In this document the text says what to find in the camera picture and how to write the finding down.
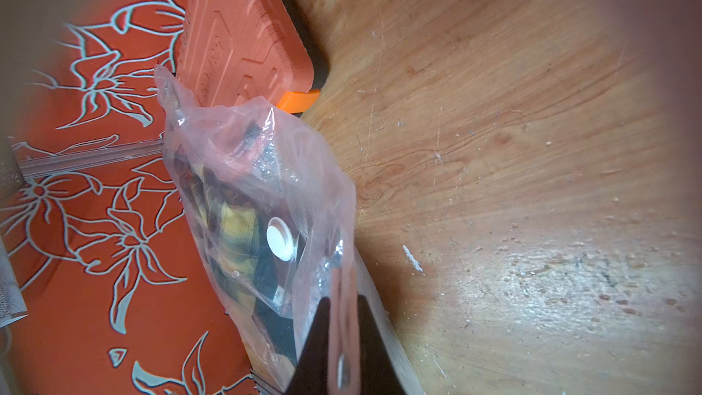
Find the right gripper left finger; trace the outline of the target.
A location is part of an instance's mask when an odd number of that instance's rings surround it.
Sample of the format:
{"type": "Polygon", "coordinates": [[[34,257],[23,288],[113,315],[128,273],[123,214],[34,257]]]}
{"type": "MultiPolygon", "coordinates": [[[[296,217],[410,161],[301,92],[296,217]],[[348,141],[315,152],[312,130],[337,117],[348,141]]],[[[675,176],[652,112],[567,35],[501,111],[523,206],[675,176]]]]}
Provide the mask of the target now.
{"type": "Polygon", "coordinates": [[[285,395],[327,395],[329,321],[331,302],[322,298],[305,346],[285,395]]]}

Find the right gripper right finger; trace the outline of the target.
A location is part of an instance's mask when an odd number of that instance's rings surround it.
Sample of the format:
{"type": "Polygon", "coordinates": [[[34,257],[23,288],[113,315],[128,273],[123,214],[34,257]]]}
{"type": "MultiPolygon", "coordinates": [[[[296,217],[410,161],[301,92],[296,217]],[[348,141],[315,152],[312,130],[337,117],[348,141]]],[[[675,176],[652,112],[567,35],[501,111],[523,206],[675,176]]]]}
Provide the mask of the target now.
{"type": "Polygon", "coordinates": [[[358,296],[360,393],[405,395],[365,296],[358,296]]]}

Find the clear plastic vacuum bag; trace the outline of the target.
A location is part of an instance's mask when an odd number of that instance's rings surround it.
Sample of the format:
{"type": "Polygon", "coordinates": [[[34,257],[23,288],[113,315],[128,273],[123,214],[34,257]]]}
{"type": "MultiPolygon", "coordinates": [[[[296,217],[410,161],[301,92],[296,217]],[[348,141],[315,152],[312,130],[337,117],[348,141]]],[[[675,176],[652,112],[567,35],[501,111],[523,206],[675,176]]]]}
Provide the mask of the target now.
{"type": "Polygon", "coordinates": [[[254,374],[283,394],[419,394],[325,139],[257,97],[201,107],[163,66],[164,162],[254,374]]]}

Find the yellow black plaid shirt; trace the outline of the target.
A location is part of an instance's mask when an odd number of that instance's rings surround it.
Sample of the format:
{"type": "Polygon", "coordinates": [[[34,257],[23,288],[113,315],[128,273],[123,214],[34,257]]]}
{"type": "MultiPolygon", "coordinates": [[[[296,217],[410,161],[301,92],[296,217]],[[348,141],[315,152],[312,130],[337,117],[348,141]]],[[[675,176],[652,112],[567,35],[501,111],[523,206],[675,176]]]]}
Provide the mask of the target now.
{"type": "Polygon", "coordinates": [[[287,269],[266,241],[272,215],[211,169],[191,161],[181,146],[172,164],[217,288],[240,305],[260,302],[285,313],[292,305],[287,269]]]}

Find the orange plastic tool case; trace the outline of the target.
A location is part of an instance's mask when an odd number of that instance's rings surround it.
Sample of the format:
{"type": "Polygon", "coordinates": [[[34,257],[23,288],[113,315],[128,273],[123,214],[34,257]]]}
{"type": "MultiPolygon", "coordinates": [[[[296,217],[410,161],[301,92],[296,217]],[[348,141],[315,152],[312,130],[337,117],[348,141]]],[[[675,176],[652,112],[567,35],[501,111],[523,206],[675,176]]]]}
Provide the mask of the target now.
{"type": "Polygon", "coordinates": [[[296,0],[188,0],[177,78],[202,107],[263,97],[300,115],[329,63],[296,0]]]}

